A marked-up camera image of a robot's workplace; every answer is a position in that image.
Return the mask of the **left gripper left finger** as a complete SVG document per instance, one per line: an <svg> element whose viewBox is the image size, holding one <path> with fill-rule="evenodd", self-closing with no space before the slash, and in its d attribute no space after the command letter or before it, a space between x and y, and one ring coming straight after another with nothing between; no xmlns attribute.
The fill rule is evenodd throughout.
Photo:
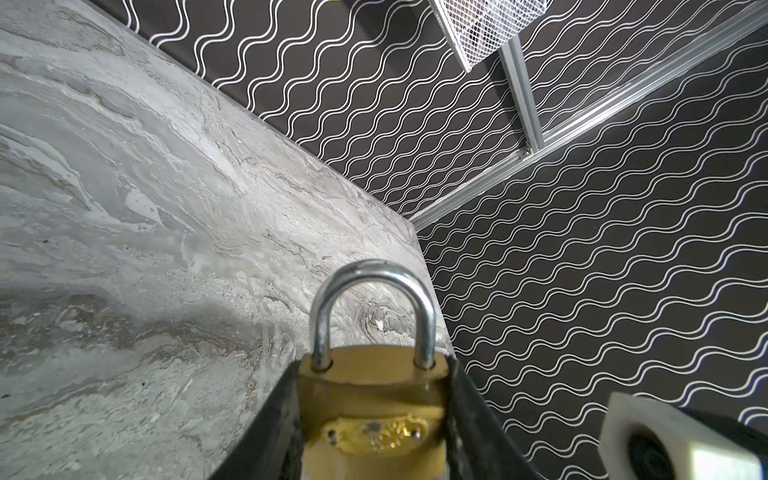
<svg viewBox="0 0 768 480"><path fill-rule="evenodd" d="M212 480L301 477L299 365L299 361L288 365L245 433L210 475Z"/></svg>

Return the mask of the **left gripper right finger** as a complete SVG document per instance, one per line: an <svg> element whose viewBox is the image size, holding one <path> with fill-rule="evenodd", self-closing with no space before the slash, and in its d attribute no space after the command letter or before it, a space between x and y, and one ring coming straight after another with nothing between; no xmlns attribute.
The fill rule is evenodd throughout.
<svg viewBox="0 0 768 480"><path fill-rule="evenodd" d="M454 357L447 359L443 421L450 479L537 479L514 442Z"/></svg>

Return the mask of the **small brass padlock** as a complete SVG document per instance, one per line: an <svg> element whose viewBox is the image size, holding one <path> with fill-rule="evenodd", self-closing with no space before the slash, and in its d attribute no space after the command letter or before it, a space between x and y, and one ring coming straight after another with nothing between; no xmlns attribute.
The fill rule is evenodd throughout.
<svg viewBox="0 0 768 480"><path fill-rule="evenodd" d="M336 301L381 282L410 301L411 346L331 345ZM447 357L436 349L437 308L423 282L385 260L341 267L310 312L311 351L298 367L303 472L309 479L440 479L447 472Z"/></svg>

